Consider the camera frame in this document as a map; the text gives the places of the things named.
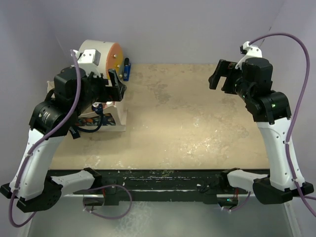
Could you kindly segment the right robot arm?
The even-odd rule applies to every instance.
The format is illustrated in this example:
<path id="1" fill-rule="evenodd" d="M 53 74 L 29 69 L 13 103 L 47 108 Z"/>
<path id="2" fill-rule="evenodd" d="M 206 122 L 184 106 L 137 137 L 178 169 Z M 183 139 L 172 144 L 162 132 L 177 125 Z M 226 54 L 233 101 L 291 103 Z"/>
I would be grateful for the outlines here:
<path id="1" fill-rule="evenodd" d="M 305 181 L 298 167 L 295 151 L 287 140 L 291 124 L 288 98 L 282 92 L 272 90 L 272 64 L 264 58 L 252 57 L 236 68 L 235 62 L 219 60 L 209 88 L 215 90 L 219 79 L 225 77 L 222 91 L 238 95 L 251 113 L 264 140 L 270 166 L 268 175 L 226 170 L 220 180 L 220 189 L 231 193 L 236 188 L 252 192 L 262 204 L 281 204 L 299 194 L 314 192 L 311 183 Z"/>

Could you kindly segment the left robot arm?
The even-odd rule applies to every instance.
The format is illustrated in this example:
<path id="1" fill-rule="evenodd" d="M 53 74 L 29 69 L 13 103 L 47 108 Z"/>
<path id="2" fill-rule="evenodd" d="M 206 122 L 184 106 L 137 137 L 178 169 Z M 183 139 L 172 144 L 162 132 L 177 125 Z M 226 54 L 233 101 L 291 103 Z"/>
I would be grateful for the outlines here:
<path id="1" fill-rule="evenodd" d="M 114 69 L 109 78 L 84 69 L 68 67 L 54 78 L 54 87 L 31 116 L 28 143 L 14 179 L 1 186 L 1 193 L 24 213 L 50 209 L 60 197 L 81 190 L 101 190 L 102 176 L 91 168 L 66 176 L 48 176 L 57 148 L 79 116 L 92 104 L 119 102 L 126 86 Z"/>

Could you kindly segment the orange blue pump bottle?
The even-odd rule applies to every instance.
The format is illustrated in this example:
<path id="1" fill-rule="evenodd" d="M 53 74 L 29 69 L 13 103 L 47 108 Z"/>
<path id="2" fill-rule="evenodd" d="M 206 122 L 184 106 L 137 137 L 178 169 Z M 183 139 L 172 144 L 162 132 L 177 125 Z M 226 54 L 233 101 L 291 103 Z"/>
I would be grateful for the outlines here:
<path id="1" fill-rule="evenodd" d="M 93 103 L 91 106 L 92 111 L 94 111 L 98 115 L 103 114 L 103 105 L 102 103 Z"/>

